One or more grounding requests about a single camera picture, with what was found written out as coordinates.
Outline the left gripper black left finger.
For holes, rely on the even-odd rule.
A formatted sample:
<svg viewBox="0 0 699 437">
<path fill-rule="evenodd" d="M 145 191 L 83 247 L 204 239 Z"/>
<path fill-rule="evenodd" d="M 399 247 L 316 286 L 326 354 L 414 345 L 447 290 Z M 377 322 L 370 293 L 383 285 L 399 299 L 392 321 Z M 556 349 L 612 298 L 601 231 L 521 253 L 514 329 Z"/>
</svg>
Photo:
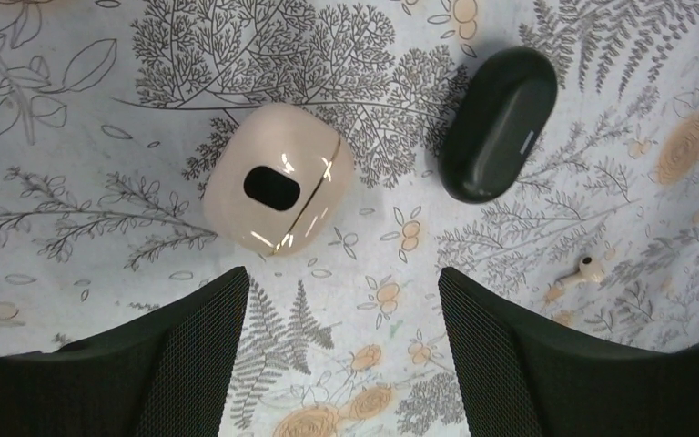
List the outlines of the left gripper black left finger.
<svg viewBox="0 0 699 437">
<path fill-rule="evenodd" d="M 0 357 L 0 436 L 215 436 L 250 281 L 242 267 L 57 351 Z"/>
</svg>

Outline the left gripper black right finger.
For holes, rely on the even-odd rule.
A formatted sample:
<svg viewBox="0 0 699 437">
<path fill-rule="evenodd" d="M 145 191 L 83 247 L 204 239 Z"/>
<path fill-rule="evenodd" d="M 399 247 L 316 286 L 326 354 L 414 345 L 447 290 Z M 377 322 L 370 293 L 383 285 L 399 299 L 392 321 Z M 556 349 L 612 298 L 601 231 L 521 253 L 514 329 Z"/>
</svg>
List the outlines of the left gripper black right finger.
<svg viewBox="0 0 699 437">
<path fill-rule="evenodd" d="M 675 352 L 602 340 L 454 268 L 442 315 L 474 436 L 699 436 L 699 343 Z"/>
</svg>

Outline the pink earbud charging case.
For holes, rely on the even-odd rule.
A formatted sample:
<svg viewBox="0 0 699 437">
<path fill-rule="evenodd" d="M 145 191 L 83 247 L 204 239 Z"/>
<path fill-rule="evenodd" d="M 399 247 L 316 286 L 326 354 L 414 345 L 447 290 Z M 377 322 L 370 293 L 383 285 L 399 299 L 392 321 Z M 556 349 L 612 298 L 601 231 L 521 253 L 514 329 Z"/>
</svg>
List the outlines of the pink earbud charging case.
<svg viewBox="0 0 699 437">
<path fill-rule="evenodd" d="M 351 147 L 310 112 L 273 103 L 237 127 L 203 197 L 219 236 L 265 257 L 306 248 L 328 223 L 354 179 Z"/>
</svg>

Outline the black earbud charging case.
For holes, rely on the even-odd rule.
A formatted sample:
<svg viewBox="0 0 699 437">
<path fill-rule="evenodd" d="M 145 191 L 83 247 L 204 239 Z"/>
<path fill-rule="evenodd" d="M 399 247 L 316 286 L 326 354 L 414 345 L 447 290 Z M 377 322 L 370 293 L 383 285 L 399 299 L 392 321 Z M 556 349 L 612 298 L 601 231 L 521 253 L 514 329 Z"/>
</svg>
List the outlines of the black earbud charging case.
<svg viewBox="0 0 699 437">
<path fill-rule="evenodd" d="M 468 204 L 492 201 L 519 177 L 553 112 L 555 69 L 528 47 L 503 49 L 475 72 L 438 157 L 445 191 Z"/>
</svg>

